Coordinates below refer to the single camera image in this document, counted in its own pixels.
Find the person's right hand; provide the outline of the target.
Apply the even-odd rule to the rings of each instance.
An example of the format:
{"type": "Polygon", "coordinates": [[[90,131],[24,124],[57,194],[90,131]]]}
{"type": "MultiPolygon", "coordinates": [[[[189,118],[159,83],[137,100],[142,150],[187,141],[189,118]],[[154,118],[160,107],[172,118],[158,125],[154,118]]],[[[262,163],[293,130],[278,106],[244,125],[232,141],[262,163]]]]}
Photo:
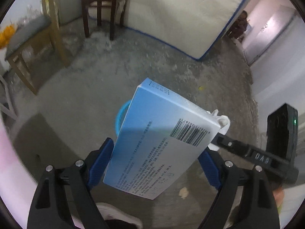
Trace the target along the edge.
{"type": "Polygon", "coordinates": [[[284,196],[285,196],[284,189],[282,187],[279,187],[279,188],[275,189],[272,193],[274,195],[277,209],[280,210],[280,208],[283,204],[283,201],[284,201],[284,196]]]}

